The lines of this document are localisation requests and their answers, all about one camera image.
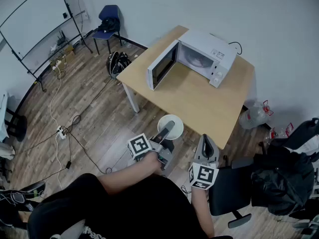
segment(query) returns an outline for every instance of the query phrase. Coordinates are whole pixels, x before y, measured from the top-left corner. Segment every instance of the whiteboard stand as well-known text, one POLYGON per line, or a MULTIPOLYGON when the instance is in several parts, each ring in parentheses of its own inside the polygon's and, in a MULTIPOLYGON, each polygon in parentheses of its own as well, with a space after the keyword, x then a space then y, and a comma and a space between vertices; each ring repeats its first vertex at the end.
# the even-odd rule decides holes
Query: whiteboard stand
MULTIPOLYGON (((26 1, 24 1, 22 4, 20 4, 20 5, 9 15, 9 17, 6 18, 6 20, 0 25, 0 27, 8 20, 8 19, 14 14, 14 12, 15 12, 21 5, 23 5, 26 1)), ((66 21, 62 22, 62 23, 61 23, 60 25, 58 25, 55 29, 53 29, 51 32, 47 33, 47 34, 46 34, 40 41, 38 41, 22 58, 14 51, 14 49, 13 49, 12 46, 9 44, 9 42, 7 41, 7 39, 5 38, 5 36, 3 35, 3 33, 0 31, 0 34, 2 35, 3 39, 6 41, 6 43, 8 44, 8 46, 10 47, 10 49, 11 49, 13 55, 14 55, 14 56, 17 58, 17 60, 24 66, 24 68, 27 70, 27 73, 28 73, 28 74, 30 73, 30 74, 35 78, 35 81, 40 83, 43 92, 46 92, 46 89, 43 87, 41 74, 40 74, 38 77, 36 77, 35 74, 36 74, 36 72, 37 72, 48 60, 50 60, 56 53, 58 53, 58 52, 59 52, 61 49, 63 49, 66 45, 68 45, 70 42, 72 42, 74 39, 76 39, 76 38, 78 38, 78 37, 80 36, 80 37, 81 37, 81 40, 82 40, 82 43, 84 43, 84 45, 88 48, 88 50, 89 50, 91 53, 93 53, 93 51, 88 47, 88 45, 87 45, 87 44, 85 43, 85 41, 84 41, 84 38, 83 38, 83 36, 82 36, 82 34, 81 34, 79 28, 78 28, 78 25, 77 25, 76 22, 75 22, 75 19, 74 19, 74 16, 73 16, 73 13, 72 13, 72 11, 71 11, 71 9, 70 9, 69 4, 68 4, 65 0, 63 0, 63 1, 64 1, 65 5, 66 5, 66 7, 67 7, 67 10, 68 10, 68 12, 69 12, 70 18, 67 19, 66 21), (77 34, 75 37, 73 37, 72 39, 70 39, 68 42, 65 42, 58 50, 56 50, 51 56, 49 56, 34 72, 31 72, 31 71, 28 69, 28 67, 24 64, 23 59, 24 59, 24 58, 27 56, 27 54, 28 54, 35 46, 37 46, 45 37, 47 37, 50 33, 52 33, 53 31, 55 31, 55 30, 56 30, 57 28, 59 28, 62 24, 64 24, 65 22, 67 22, 67 21, 70 20, 70 19, 73 20, 73 22, 74 22, 74 24, 75 24, 75 26, 76 26, 76 29, 77 29, 77 31, 78 31, 78 34, 77 34)))

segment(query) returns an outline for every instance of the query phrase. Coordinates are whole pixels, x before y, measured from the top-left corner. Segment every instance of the wall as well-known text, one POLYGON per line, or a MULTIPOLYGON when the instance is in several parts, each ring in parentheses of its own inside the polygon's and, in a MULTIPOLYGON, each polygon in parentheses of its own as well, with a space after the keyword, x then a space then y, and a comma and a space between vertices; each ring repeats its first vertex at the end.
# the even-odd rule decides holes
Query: wall
POLYGON ((270 125, 319 115, 319 0, 89 0, 91 18, 106 4, 119 6, 122 35, 145 46, 178 24, 240 42, 256 69, 248 99, 269 100, 270 125))
MULTIPOLYGON (((0 0, 0 24, 25 0, 0 0)), ((80 12, 78 0, 66 0, 70 4, 71 11, 74 14, 80 12)), ((86 10, 83 0, 80 1, 81 10, 86 10)), ((84 14, 83 33, 92 29, 88 13, 84 14)), ((76 17, 76 21, 81 28, 81 16, 76 17)), ((56 43, 58 31, 63 30, 68 38, 73 38, 77 34, 77 30, 72 20, 63 24, 55 32, 47 36, 38 46, 36 46, 28 56, 23 60, 24 63, 34 71, 48 57, 50 47, 56 43)), ((38 71, 37 76, 48 65, 45 64, 38 71)), ((26 69, 18 62, 11 53, 9 46, 2 41, 0 37, 0 88, 7 90, 10 95, 14 96, 8 101, 8 107, 15 110, 20 101, 24 97, 27 90, 34 82, 34 78, 26 73, 26 69)))

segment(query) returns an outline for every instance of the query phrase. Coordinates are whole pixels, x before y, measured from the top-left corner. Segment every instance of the microwave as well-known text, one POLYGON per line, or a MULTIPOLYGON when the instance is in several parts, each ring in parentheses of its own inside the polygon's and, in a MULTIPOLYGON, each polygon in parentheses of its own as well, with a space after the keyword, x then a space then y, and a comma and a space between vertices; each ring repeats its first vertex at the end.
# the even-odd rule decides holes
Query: microwave
POLYGON ((148 67, 147 83, 155 90, 175 63, 182 63, 209 79, 218 88, 226 77, 237 51, 227 42, 196 30, 188 30, 172 42, 148 67))

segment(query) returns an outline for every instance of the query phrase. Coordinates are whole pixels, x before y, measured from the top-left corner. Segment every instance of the chair seat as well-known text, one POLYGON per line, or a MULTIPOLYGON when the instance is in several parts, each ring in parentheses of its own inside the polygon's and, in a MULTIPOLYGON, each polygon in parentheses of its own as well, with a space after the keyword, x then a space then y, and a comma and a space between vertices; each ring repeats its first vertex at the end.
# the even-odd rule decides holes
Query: chair seat
POLYGON ((209 207, 213 216, 246 207, 251 199, 251 167, 222 167, 209 189, 209 207))
POLYGON ((103 31, 97 31, 95 34, 92 35, 92 37, 94 39, 108 40, 113 34, 115 34, 115 32, 104 33, 103 31))

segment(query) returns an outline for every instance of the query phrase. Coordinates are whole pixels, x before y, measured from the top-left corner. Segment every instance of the power outlet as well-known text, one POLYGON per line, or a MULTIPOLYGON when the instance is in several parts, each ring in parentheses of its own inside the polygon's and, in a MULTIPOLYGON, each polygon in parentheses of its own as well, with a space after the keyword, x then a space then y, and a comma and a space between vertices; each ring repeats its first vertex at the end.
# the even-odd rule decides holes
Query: power outlet
POLYGON ((62 129, 62 127, 59 126, 59 127, 57 128, 57 131, 58 131, 59 136, 61 137, 61 139, 64 140, 64 139, 66 138, 66 133, 64 132, 64 130, 62 129))

